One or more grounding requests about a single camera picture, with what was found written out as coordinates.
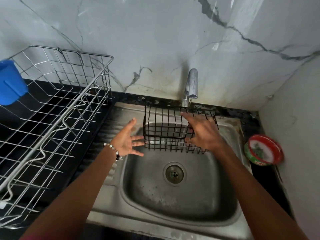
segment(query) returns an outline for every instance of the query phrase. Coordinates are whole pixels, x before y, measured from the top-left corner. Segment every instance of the left hand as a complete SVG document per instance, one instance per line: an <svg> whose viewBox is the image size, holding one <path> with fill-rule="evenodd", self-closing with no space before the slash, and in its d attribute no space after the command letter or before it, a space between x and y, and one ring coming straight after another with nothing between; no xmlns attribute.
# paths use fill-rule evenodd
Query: left hand
<svg viewBox="0 0 320 240"><path fill-rule="evenodd" d="M119 152L120 156L126 156L128 154L135 154L143 157L143 153L134 150L132 147L143 146L144 141L135 141L143 139L143 136L130 136L132 131L136 128L134 125L137 123L137 119L133 118L129 123L122 128L122 130L116 134L116 136L111 140L110 144Z"/></svg>

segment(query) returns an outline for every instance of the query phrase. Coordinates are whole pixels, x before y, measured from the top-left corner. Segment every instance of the wire rack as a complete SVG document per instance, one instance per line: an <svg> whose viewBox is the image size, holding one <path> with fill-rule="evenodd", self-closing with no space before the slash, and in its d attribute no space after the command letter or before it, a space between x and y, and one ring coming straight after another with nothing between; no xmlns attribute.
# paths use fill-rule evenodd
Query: wire rack
<svg viewBox="0 0 320 240"><path fill-rule="evenodd" d="M29 46L10 57L28 93L0 106L0 228L29 225L68 184L112 101L113 56Z"/></svg>
<svg viewBox="0 0 320 240"><path fill-rule="evenodd" d="M185 151L205 153L200 147L186 143L186 138L193 138L195 133L188 121L181 116L181 112L195 115L204 115L206 119L213 118L218 126L215 112L204 109L187 109L185 107L155 107L146 106L143 121L143 135L145 147L169 151Z"/></svg>

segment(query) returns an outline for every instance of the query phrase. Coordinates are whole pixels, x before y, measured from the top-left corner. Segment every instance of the forearm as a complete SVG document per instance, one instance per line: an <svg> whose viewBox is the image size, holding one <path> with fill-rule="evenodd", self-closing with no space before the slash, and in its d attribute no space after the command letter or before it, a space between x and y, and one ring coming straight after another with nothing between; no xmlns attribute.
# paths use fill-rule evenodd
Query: forearm
<svg viewBox="0 0 320 240"><path fill-rule="evenodd" d="M298 225L242 165L228 145L213 150L234 187L254 238L307 239Z"/></svg>
<svg viewBox="0 0 320 240"><path fill-rule="evenodd" d="M23 237L65 235L69 239L77 238L115 160L114 151L104 147L96 160L50 204Z"/></svg>

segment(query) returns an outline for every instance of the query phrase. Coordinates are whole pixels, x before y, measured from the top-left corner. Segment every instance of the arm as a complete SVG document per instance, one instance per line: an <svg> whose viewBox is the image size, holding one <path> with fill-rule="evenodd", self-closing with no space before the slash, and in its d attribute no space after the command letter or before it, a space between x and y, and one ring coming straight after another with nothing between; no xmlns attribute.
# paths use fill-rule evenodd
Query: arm
<svg viewBox="0 0 320 240"><path fill-rule="evenodd" d="M212 118L182 113L192 126L195 137L187 142L208 149L220 161L234 187L241 209L254 239L308 238L281 206L242 165L232 148L220 136Z"/></svg>
<svg viewBox="0 0 320 240"><path fill-rule="evenodd" d="M143 136L131 136L137 120L133 118L111 141L121 156L143 153L132 149L144 142L132 142ZM100 188L116 160L115 151L105 146L95 161L72 182L33 222L22 238L76 239L83 230Z"/></svg>

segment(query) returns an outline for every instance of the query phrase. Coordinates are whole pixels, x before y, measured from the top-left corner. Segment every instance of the hand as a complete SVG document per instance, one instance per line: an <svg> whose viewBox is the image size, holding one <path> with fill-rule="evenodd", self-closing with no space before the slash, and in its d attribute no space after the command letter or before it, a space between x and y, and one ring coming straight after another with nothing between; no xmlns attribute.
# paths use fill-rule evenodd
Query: hand
<svg viewBox="0 0 320 240"><path fill-rule="evenodd" d="M114 148L119 152L120 156L126 156L128 154L135 154L143 157L143 153L134 150L132 147L143 146L144 141L135 141L143 139L143 136L130 136L131 132L135 131L134 125L137 123L137 119L133 118L129 123L119 131L118 134L111 140Z"/></svg>
<svg viewBox="0 0 320 240"><path fill-rule="evenodd" d="M226 145L212 117L207 120L206 116L199 114L194 116L191 113L182 112L181 115L186 118L195 133L195 137L186 138L186 142L212 152Z"/></svg>

